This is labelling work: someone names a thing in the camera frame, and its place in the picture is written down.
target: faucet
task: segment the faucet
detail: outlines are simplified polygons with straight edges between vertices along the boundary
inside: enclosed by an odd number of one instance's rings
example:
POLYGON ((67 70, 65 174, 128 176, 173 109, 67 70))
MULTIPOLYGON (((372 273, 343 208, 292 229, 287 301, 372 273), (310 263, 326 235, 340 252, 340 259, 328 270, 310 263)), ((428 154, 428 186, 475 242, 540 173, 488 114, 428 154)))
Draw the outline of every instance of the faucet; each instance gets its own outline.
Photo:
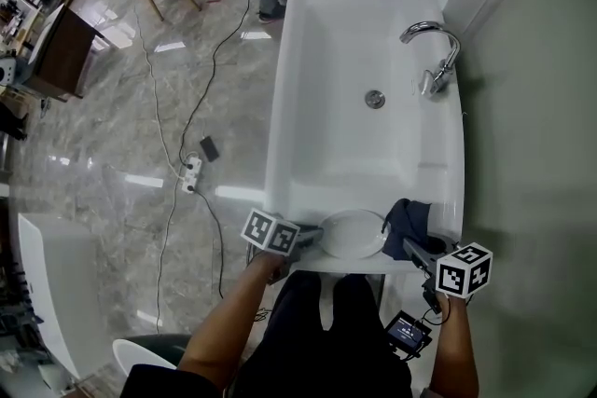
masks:
POLYGON ((431 98, 436 93, 442 91, 450 81, 452 72, 454 71, 454 62, 460 53, 460 41, 452 32, 449 32, 444 26, 436 21, 420 21, 411 25, 400 36, 400 41, 403 44, 408 44, 418 34, 425 32, 439 32, 445 34, 451 40, 451 52, 445 60, 439 62, 435 72, 425 70, 423 72, 423 79, 420 83, 421 94, 426 98, 431 98))

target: sink basin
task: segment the sink basin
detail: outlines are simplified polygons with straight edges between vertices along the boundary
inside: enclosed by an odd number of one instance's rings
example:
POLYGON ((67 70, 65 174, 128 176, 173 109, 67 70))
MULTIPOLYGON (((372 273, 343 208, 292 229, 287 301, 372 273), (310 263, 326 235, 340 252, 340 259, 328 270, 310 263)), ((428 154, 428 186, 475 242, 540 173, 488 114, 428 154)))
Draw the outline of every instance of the sink basin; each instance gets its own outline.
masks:
MULTIPOLYGON (((418 82, 450 51, 444 35, 400 34, 443 21, 437 0, 288 0, 276 73, 265 209, 319 224, 345 210, 384 217, 400 198, 434 204, 430 232, 460 239, 464 151, 456 75, 434 101, 418 82), (378 109, 366 95, 380 91, 378 109)), ((342 261, 317 249, 300 268, 391 273, 384 254, 342 261)))

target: power strip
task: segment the power strip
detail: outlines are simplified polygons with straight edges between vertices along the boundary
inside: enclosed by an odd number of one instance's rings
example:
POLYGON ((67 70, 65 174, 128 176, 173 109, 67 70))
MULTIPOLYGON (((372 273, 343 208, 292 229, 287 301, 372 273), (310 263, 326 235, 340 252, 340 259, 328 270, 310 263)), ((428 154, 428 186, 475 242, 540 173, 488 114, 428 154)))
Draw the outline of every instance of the power strip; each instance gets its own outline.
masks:
POLYGON ((187 168, 185 172, 185 180, 183 181, 183 191, 187 194, 194 194, 199 182, 199 173, 201 172, 201 165, 203 162, 196 157, 190 158, 187 161, 187 168))

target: ceramic plate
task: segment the ceramic plate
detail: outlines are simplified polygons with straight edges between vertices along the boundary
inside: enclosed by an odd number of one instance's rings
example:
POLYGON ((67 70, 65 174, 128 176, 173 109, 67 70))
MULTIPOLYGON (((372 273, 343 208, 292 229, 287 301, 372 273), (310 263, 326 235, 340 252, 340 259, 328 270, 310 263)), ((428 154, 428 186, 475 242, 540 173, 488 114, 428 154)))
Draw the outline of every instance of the ceramic plate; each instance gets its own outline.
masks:
POLYGON ((320 224, 324 230, 321 247, 338 259, 362 259, 379 252, 387 237, 383 220, 369 211, 335 213, 320 224))

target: hand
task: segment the hand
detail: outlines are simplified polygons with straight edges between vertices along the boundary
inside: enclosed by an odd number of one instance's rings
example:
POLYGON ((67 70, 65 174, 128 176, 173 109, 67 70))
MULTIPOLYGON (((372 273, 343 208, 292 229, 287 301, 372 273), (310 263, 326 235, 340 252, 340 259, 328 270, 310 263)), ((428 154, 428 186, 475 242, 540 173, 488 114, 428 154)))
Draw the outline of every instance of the hand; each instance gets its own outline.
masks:
POLYGON ((271 275, 284 265, 285 257, 279 254, 261 252, 255 256, 253 263, 258 263, 271 275))
POLYGON ((436 292, 436 298, 441 307, 441 315, 446 317, 448 315, 448 310, 450 309, 450 301, 448 297, 443 292, 436 292))

